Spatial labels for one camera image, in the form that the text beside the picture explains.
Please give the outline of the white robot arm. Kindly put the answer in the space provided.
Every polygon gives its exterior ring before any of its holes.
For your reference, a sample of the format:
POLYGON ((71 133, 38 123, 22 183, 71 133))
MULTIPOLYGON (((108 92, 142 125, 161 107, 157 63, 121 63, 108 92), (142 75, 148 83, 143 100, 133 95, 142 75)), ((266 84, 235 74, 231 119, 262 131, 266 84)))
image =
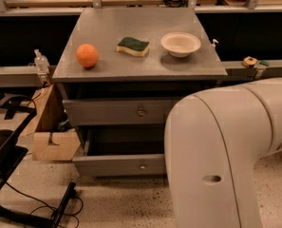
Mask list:
POLYGON ((164 131, 177 228, 262 228, 254 165, 282 150, 282 78, 178 101, 164 131))

